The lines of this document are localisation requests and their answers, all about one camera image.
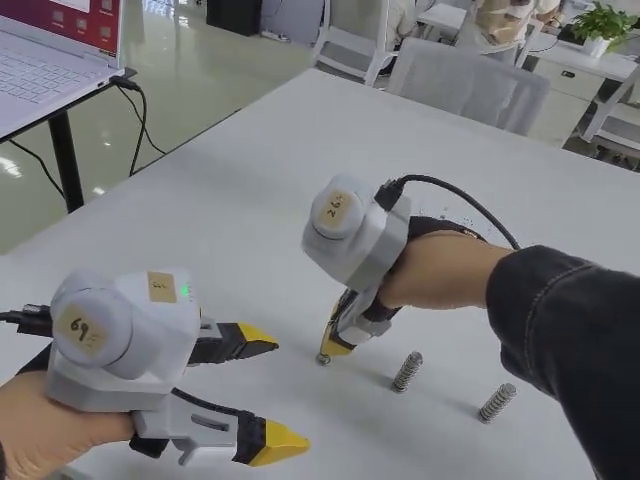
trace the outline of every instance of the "potted plant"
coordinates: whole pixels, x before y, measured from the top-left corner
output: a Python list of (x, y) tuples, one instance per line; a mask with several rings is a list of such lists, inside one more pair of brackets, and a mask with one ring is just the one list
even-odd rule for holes
[(616, 12), (611, 5), (594, 2), (595, 8), (576, 17), (573, 32), (583, 38), (587, 55), (600, 58), (610, 47), (619, 45), (637, 23), (638, 17)]

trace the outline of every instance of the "dark sleeve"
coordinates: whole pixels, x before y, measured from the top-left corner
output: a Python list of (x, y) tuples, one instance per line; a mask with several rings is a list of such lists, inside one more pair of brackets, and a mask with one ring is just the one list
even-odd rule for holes
[(51, 356), (51, 344), (47, 345), (47, 348), (41, 351), (33, 360), (31, 360), (24, 367), (22, 367), (17, 374), (20, 375), (21, 373), (46, 371), (47, 367), (49, 366), (50, 356)]
[(487, 307), (503, 365), (560, 402), (600, 477), (640, 478), (640, 279), (532, 247), (498, 263)]

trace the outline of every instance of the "black table leg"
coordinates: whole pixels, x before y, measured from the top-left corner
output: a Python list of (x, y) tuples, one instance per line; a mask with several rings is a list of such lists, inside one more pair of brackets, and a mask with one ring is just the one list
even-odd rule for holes
[(49, 119), (49, 131), (51, 132), (53, 151), (58, 162), (62, 191), (67, 202), (67, 212), (71, 213), (84, 205), (84, 197), (82, 196), (82, 184), (73, 146), (69, 114), (64, 111)]

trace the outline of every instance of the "office room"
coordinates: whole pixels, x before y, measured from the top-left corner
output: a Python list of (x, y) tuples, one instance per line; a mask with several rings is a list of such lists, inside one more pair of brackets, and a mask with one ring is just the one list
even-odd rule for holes
[(638, 15), (0, 2), (0, 476), (639, 478)]

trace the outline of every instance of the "coil spring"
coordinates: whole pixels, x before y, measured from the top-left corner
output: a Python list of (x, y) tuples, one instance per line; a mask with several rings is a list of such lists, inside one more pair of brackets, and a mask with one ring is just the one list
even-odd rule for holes
[(500, 388), (494, 393), (487, 403), (478, 410), (478, 418), (482, 423), (491, 423), (496, 418), (504, 407), (513, 400), (517, 394), (516, 387), (510, 383), (500, 385)]
[(396, 378), (393, 380), (391, 389), (396, 393), (406, 392), (409, 387), (409, 383), (411, 383), (413, 377), (415, 377), (418, 370), (420, 370), (422, 362), (423, 359), (420, 352), (411, 352), (402, 364)]

